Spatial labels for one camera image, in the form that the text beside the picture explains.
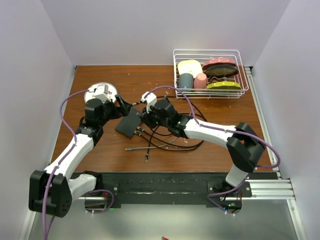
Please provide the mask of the black network switch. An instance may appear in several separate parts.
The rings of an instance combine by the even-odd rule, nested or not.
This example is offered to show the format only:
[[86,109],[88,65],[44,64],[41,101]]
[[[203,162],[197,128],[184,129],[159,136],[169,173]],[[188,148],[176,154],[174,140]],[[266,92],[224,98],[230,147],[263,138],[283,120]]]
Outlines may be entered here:
[[128,116],[123,117],[115,127],[115,131],[131,139],[137,127],[141,124],[141,119],[138,116],[139,113],[136,108],[131,108]]

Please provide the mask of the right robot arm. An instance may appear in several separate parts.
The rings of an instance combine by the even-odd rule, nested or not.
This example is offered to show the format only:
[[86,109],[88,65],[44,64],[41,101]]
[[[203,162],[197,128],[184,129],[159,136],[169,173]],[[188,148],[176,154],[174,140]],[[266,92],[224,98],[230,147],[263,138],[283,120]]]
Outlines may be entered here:
[[178,113],[172,103],[164,98],[148,104],[139,118],[149,128],[164,127],[175,137],[210,142],[228,150],[232,167],[218,190],[233,197],[240,190],[248,174],[252,173],[266,146],[246,123],[219,125]]

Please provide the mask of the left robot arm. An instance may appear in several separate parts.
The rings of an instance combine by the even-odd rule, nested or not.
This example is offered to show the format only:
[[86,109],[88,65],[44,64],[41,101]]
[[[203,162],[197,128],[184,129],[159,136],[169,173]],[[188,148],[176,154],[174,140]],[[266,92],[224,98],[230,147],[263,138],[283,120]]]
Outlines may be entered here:
[[82,159],[97,145],[110,121],[129,115],[133,104],[119,94],[103,101],[92,96],[85,102],[85,114],[73,138],[59,157],[44,170],[35,170],[29,179],[28,208],[31,211],[63,218],[73,201],[90,193],[99,196],[104,190],[100,173],[86,171],[73,179]]

